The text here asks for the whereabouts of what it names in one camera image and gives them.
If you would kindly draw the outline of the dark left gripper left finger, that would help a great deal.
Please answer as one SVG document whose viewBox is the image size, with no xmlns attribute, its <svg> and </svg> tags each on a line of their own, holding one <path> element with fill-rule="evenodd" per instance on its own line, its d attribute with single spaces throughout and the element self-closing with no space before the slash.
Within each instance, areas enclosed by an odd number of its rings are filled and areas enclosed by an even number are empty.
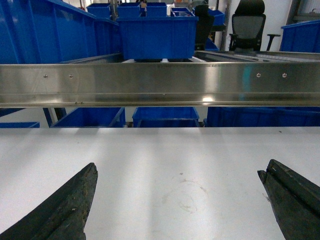
<svg viewBox="0 0 320 240">
<path fill-rule="evenodd" d="M 84 231 L 98 181 L 91 162 L 17 223 L 2 240 L 85 240 Z"/>
</svg>

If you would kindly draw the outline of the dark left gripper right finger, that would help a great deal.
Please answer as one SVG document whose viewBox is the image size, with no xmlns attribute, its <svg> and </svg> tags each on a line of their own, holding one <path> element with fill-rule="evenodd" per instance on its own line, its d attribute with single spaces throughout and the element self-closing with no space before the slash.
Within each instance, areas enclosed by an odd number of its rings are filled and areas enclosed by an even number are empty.
<svg viewBox="0 0 320 240">
<path fill-rule="evenodd" d="M 257 174 L 284 238 L 318 240 L 320 187 L 275 159 Z"/>
</svg>

